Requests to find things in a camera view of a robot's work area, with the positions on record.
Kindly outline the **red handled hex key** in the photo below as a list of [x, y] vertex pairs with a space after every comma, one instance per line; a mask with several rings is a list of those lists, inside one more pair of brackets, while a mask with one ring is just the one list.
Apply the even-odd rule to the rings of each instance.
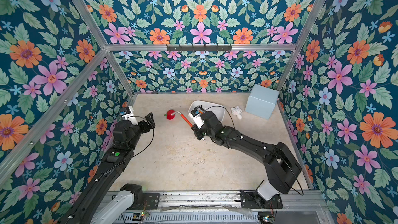
[[188, 118], [184, 115], [184, 114], [182, 114], [180, 111], [174, 111], [173, 113], [172, 113], [172, 116], [176, 116], [176, 115], [179, 115], [188, 125], [189, 125], [189, 127], [193, 127], [193, 124], [188, 120]]

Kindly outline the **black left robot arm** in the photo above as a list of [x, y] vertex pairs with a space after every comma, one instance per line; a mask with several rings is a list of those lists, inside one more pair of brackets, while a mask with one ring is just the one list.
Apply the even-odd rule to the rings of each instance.
[[115, 125], [113, 131], [114, 144], [105, 153], [78, 200], [60, 218], [60, 224], [112, 224], [131, 207], [145, 204], [141, 185], [126, 184], [116, 193], [105, 207], [100, 205], [116, 179], [124, 172], [135, 156], [135, 148], [141, 135], [154, 132], [153, 113], [145, 117], [127, 114]]

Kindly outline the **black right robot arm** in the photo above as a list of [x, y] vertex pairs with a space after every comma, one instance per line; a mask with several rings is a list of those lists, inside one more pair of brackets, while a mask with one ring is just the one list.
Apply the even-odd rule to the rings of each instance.
[[262, 163], [267, 179], [257, 188], [257, 194], [269, 201], [276, 194], [288, 194], [302, 172], [295, 156], [284, 143], [269, 144], [257, 141], [223, 125], [211, 111], [194, 115], [191, 127], [198, 140], [209, 137], [211, 141], [228, 149], [238, 150]]

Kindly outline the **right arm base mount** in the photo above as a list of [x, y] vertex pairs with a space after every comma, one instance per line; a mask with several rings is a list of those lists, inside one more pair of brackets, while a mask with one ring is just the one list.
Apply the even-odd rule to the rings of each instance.
[[270, 200], [262, 198], [257, 191], [244, 191], [241, 190], [240, 202], [242, 208], [249, 209], [282, 209], [283, 203], [280, 194], [271, 197]]

